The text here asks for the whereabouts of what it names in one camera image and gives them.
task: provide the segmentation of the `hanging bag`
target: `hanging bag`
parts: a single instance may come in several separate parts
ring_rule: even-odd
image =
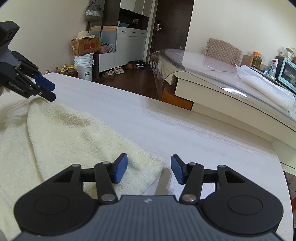
[[[101,7],[96,4],[96,0],[91,0],[85,11],[85,20],[88,22],[98,22],[101,17]]]

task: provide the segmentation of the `beige sun hat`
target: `beige sun hat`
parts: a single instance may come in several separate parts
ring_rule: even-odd
[[[83,39],[83,38],[94,38],[95,35],[94,34],[89,34],[88,31],[81,31],[77,34],[77,38],[76,39]]]

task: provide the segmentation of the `bucket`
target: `bucket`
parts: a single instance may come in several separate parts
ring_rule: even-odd
[[[86,54],[82,56],[75,56],[75,69],[78,72],[78,78],[91,81],[92,67],[94,65],[93,54]]]

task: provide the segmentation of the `dark brown door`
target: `dark brown door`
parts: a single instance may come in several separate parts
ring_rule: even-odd
[[[185,48],[194,0],[159,0],[151,53],[164,48]]]

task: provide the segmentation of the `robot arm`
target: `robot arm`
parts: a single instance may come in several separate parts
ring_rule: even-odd
[[[19,26],[13,21],[0,23],[0,86],[29,98],[40,95],[48,101],[54,101],[54,83],[42,76],[38,67],[16,51],[10,51],[8,45]]]

